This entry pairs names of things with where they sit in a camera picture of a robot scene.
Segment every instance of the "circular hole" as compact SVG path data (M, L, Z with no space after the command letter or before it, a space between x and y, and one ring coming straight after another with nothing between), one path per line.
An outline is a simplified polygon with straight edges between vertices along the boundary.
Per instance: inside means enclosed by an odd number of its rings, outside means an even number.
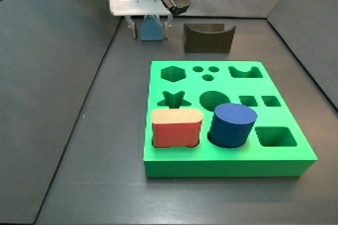
M195 72L201 72L203 71L203 68L200 66L193 66L192 70Z
M217 68L216 66L209 66L209 67L208 67L208 70L209 70L211 72L219 72L219 68Z
M208 91L200 95L199 102L205 110L213 112L217 105L229 103L229 99L220 92Z
M203 75L201 78L203 78L204 81L212 81L213 80L213 77L208 74Z

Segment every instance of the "square hole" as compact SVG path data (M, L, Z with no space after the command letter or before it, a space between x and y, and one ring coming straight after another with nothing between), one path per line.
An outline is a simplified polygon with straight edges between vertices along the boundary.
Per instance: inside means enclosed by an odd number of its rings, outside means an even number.
M296 142L287 127L256 127L259 142L264 147L296 146Z
M247 107L256 107L257 106L257 102L253 96L240 96L239 97L240 103L241 105L247 106Z

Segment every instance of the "shape hole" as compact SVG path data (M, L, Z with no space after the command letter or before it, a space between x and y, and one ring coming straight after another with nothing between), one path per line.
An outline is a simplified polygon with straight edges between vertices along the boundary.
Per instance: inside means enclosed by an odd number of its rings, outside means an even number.
M184 69L170 66L161 70L161 78L170 82L176 82L185 78Z
M195 72L201 72L203 71L203 68L200 66L193 66L192 70Z
M279 107L280 102L275 96L261 96L263 102L267 107Z
M157 106L168 107L169 109L178 109L181 106L190 106L190 102L182 99L184 91L174 94L162 91L164 99L157 102Z
M211 72L219 72L219 68L217 68L216 66L209 66L209 67L208 67L208 70L209 70Z
M240 96L239 97L240 103L241 105L247 106L247 107L256 107L257 106L257 102L253 96Z
M259 142L264 147L296 146L296 142L287 127L256 127Z
M203 78L204 81L212 81L213 80L212 75L208 75L208 74L203 75L201 78Z
M249 71L240 71L233 66L228 67L232 78L261 78L261 73L257 67L251 67Z
M213 112L217 105L229 103L229 99L220 92L208 91L200 95L199 102L205 110Z

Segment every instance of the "small circular hole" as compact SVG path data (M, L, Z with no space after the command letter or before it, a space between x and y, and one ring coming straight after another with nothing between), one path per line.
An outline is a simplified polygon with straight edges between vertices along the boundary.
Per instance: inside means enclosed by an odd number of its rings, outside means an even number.
M201 72L203 71L203 68L200 66L193 66L192 70L195 72Z
M212 81L213 80L213 77L211 75L208 75L208 74L203 75L201 78L203 78L204 81Z
M211 72L219 72L219 68L217 68L216 66L209 66L209 67L208 67L208 70L209 70Z

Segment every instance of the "foam block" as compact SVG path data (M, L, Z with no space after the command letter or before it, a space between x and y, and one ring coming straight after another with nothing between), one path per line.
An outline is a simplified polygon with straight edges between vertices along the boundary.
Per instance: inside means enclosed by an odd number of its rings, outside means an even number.
M201 120L203 114L196 109L153 110L153 146L193 147L197 144Z
M213 112L208 140L219 147L236 148L245 143L257 114L245 105L220 104Z

